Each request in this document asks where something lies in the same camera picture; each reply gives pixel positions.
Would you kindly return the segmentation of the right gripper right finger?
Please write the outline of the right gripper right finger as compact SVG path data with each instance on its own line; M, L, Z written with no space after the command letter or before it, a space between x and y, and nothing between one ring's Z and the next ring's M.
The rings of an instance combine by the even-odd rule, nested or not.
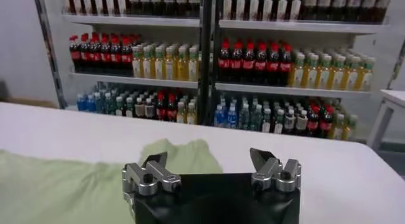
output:
M269 189L289 193L301 188L301 164L296 159L288 159L283 164L270 151L250 148L249 154L256 172L251 175L251 185L255 192Z

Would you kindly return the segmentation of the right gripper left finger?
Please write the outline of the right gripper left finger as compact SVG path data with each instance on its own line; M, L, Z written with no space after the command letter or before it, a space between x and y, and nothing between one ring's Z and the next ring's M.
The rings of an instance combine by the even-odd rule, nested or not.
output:
M159 186L166 192L179 192L182 188L181 176L165 168L167 157L168 153L162 152L148 156L141 166L126 164L121 171L123 193L153 196Z

